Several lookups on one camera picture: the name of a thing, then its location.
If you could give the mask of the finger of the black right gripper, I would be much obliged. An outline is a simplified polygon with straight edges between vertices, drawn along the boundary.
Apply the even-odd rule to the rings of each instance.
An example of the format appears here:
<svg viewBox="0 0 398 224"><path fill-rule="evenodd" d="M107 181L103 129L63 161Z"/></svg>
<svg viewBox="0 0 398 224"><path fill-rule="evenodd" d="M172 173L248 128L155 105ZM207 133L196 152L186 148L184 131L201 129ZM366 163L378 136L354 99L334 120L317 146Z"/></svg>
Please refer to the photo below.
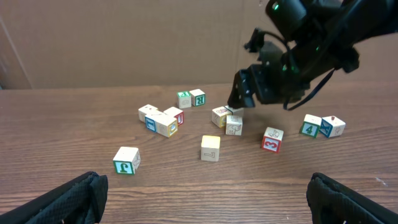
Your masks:
<svg viewBox="0 0 398 224"><path fill-rule="evenodd" d="M228 98L228 106L234 109L253 108L255 102L253 100L254 85L253 74L251 69L239 70L233 80L233 87Z"/></svg>

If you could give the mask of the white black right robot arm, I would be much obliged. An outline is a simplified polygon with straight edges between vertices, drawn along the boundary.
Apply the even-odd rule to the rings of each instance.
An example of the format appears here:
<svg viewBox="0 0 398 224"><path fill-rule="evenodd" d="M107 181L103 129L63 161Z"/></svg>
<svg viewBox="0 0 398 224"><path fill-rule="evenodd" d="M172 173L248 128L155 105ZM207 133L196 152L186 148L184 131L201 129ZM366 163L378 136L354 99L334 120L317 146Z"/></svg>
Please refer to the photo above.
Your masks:
<svg viewBox="0 0 398 224"><path fill-rule="evenodd" d="M279 33L254 29L244 48L258 63L234 76L228 106L279 104L287 111L311 100L334 71L359 67L358 42L397 32L396 0L271 0L265 12Z"/></svg>

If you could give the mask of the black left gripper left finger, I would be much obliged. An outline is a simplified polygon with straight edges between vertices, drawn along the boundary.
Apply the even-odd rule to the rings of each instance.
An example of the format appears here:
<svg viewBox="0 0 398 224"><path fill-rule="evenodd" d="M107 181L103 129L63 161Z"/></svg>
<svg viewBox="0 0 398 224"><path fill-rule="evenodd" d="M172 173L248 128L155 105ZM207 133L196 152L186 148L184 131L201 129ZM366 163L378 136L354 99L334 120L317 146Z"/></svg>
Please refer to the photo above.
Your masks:
<svg viewBox="0 0 398 224"><path fill-rule="evenodd" d="M108 178L86 172L1 215L1 223L99 223L108 197Z"/></svg>

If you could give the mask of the wooden block red 3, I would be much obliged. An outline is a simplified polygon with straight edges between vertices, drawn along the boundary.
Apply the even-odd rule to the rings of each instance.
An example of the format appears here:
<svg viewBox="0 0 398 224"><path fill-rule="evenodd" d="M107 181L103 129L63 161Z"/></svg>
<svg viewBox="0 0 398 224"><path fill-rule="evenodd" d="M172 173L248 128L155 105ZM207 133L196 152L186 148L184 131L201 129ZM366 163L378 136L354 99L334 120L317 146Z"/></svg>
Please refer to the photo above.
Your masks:
<svg viewBox="0 0 398 224"><path fill-rule="evenodd" d="M261 148L264 150L279 152L284 132L279 129L267 127L263 136Z"/></svg>

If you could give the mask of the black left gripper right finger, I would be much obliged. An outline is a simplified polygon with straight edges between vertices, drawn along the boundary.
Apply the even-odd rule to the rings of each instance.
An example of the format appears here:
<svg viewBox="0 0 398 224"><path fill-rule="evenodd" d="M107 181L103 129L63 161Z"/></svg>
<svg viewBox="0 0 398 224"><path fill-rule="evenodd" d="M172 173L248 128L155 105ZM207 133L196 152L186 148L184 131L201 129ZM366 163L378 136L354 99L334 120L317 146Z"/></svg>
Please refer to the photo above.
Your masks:
<svg viewBox="0 0 398 224"><path fill-rule="evenodd" d="M313 224L397 224L397 214L334 179L316 172L307 186Z"/></svg>

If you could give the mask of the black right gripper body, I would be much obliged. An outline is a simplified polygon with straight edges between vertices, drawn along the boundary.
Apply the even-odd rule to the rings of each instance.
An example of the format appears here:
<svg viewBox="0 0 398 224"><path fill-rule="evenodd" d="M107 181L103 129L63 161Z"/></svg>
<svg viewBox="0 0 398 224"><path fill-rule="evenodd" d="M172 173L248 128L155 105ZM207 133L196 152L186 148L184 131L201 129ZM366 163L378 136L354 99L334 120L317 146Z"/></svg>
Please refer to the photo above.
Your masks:
<svg viewBox="0 0 398 224"><path fill-rule="evenodd" d="M259 63L250 65L244 74L249 92L262 104L300 101L310 89L309 82L301 80L292 49L277 34L255 28L244 48L258 54Z"/></svg>

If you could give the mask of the wooden block blue X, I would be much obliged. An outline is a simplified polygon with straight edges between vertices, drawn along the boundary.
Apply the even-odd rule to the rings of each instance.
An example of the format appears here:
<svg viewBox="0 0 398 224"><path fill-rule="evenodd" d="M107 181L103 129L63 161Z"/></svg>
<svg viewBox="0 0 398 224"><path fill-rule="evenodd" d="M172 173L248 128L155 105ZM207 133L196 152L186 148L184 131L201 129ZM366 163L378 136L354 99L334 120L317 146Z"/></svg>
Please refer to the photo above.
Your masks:
<svg viewBox="0 0 398 224"><path fill-rule="evenodd" d="M327 116L322 118L319 132L327 138L341 136L346 123L336 116Z"/></svg>

